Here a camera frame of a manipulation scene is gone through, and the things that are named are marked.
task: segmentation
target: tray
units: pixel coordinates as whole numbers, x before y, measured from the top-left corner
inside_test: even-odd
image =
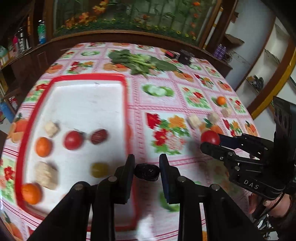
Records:
[[[109,175],[118,166],[124,165],[130,153],[127,124],[126,81],[120,74],[80,74],[54,78],[44,90],[28,122],[22,139],[16,166],[15,190],[17,204],[38,219],[45,216],[59,203],[70,188],[78,181],[90,185],[99,183],[106,177],[94,178],[90,165],[107,162]],[[35,153],[38,137],[48,137],[44,125],[48,121],[59,124],[60,131],[53,138],[53,149],[48,157]],[[108,140],[93,145],[89,135],[97,129],[106,129]],[[74,151],[63,146],[66,132],[78,130],[86,133],[83,145]],[[35,182],[35,165],[43,161],[54,166],[59,173],[55,190],[42,187],[42,201],[36,205],[27,204],[22,199],[21,185]],[[137,208],[135,189],[126,205],[115,205],[116,230],[132,229],[136,225]]]

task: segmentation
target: tofu cube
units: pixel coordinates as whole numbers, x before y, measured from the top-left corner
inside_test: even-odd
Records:
[[[219,120],[219,115],[215,112],[208,115],[209,121],[215,125]]]
[[[190,117],[188,117],[187,121],[193,129],[196,129],[202,123],[195,114],[192,114]]]
[[[44,126],[46,134],[48,134],[49,137],[53,137],[56,133],[59,132],[59,127],[57,124],[53,123],[52,121],[49,121]]]
[[[224,117],[229,117],[231,114],[232,114],[232,110],[231,110],[231,108],[223,108],[222,110],[221,110],[221,113],[222,113],[222,115],[224,116]]]
[[[39,161],[35,166],[36,182],[50,190],[57,187],[58,171],[43,161]]]

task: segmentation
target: tablecloth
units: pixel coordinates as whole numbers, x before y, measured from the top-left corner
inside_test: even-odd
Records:
[[[150,70],[147,77],[131,75],[130,69],[110,63],[109,53],[122,49],[166,60],[176,65],[178,71]],[[221,161],[213,160],[199,150],[204,128],[221,129],[229,136],[241,133],[258,135],[247,109],[221,74],[207,60],[194,58],[191,65],[185,66],[165,57],[165,50],[157,47],[128,43],[81,43],[63,54],[36,82],[16,114],[2,151],[1,218],[17,240],[26,240],[41,223],[41,220],[18,207],[16,202],[15,170],[22,138],[19,133],[25,130],[38,99],[52,78],[82,73],[121,73],[125,76],[131,146],[138,163],[157,164],[159,155],[166,153],[170,164],[177,166],[181,175],[205,186],[218,183],[247,212],[248,192],[228,181],[227,170]],[[223,106],[216,103],[219,96],[226,98]],[[227,118],[221,113],[225,107],[232,110]],[[219,115],[216,124],[209,121],[208,115],[212,112]],[[192,114],[203,122],[197,129],[192,129],[187,122]],[[79,121],[79,110],[74,118]],[[236,153],[248,157],[243,151],[236,150]],[[139,180],[138,185],[140,217],[152,215],[153,233],[157,240],[177,240],[179,207],[166,204],[161,180]],[[203,230],[206,230],[204,219]],[[135,231],[117,232],[116,238],[135,240]]]

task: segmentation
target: human hand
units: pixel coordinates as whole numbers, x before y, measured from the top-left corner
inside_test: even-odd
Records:
[[[280,196],[278,196],[275,200],[269,201],[266,200],[264,201],[263,205],[265,207],[272,208],[272,206],[279,200]],[[258,206],[259,201],[258,201],[258,195],[252,193],[251,196],[249,196],[249,214],[253,213]],[[270,216],[273,216],[275,218],[282,218],[283,216],[286,215],[290,208],[291,200],[288,194],[284,194],[284,197],[282,200],[275,206],[273,210],[271,210],[268,214]]]

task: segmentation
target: tomato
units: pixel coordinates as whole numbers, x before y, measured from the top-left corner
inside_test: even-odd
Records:
[[[204,133],[202,133],[202,135],[200,137],[200,141],[202,143],[203,142],[209,142],[209,143],[212,143],[214,145],[219,145],[220,144],[220,137],[214,131],[205,131]]]
[[[78,131],[69,131],[64,139],[64,147],[68,150],[76,150],[83,143],[83,135]]]

